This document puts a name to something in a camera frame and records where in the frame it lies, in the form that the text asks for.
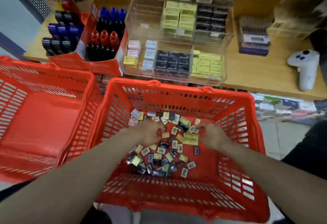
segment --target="person's right hand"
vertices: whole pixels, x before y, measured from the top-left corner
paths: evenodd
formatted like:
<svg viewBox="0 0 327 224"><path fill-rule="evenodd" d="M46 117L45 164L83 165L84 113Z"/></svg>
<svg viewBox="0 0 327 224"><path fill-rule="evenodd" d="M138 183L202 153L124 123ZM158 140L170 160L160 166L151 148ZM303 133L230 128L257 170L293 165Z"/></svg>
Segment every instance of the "person's right hand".
<svg viewBox="0 0 327 224"><path fill-rule="evenodd" d="M195 126L202 142L209 148L222 151L224 144L231 142L223 129L212 123L201 122Z"/></svg>

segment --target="black pants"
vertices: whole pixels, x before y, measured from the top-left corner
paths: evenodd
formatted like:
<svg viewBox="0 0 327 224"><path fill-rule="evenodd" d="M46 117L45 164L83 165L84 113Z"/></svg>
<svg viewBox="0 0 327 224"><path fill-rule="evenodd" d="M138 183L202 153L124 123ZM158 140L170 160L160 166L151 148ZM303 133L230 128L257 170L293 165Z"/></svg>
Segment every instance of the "black pants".
<svg viewBox="0 0 327 224"><path fill-rule="evenodd" d="M327 179L327 171L321 170L320 165L327 164L327 121L321 121L313 126L305 135L302 142L287 154L282 161L296 168L309 172L313 175ZM0 202L11 196L21 188L28 185L33 180L15 184L0 192ZM86 213L81 224L112 224L109 216L96 210L94 206ZM275 222L276 224L293 224L287 216L284 220Z"/></svg>

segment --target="person's right arm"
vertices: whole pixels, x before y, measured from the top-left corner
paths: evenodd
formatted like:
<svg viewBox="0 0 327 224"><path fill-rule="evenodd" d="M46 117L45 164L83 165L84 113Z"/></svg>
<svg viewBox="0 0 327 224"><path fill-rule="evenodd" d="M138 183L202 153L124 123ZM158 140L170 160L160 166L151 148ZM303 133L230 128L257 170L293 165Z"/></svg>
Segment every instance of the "person's right arm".
<svg viewBox="0 0 327 224"><path fill-rule="evenodd" d="M217 125L196 128L205 129L205 135L199 134L206 146L239 164L296 224L327 222L327 180L231 142Z"/></svg>

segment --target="empty red basket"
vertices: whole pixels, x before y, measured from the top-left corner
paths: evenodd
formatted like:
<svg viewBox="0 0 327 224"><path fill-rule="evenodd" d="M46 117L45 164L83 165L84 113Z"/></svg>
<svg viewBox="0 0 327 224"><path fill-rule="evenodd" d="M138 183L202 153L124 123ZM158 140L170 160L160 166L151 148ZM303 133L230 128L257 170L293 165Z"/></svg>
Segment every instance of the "empty red basket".
<svg viewBox="0 0 327 224"><path fill-rule="evenodd" d="M161 84L158 81L112 79L107 87L92 136L94 145L128 127L130 112L172 111L220 125L234 141L265 154L254 99L248 93ZM187 178L172 179L132 172L122 161L109 178L98 202L214 218L263 223L269 219L268 199L260 187L221 153L199 142L200 156L186 156L197 167Z"/></svg>
<svg viewBox="0 0 327 224"><path fill-rule="evenodd" d="M29 180L80 155L101 102L92 73L0 56L0 181Z"/></svg>

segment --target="white game controller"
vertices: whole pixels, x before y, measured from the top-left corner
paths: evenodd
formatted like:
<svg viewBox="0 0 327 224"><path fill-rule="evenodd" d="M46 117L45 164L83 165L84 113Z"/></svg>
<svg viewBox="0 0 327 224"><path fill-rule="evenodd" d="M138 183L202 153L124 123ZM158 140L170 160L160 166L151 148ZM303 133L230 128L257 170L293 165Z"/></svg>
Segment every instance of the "white game controller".
<svg viewBox="0 0 327 224"><path fill-rule="evenodd" d="M319 65L319 52L313 50L296 52L287 59L287 63L296 66L300 72L300 90L313 89Z"/></svg>

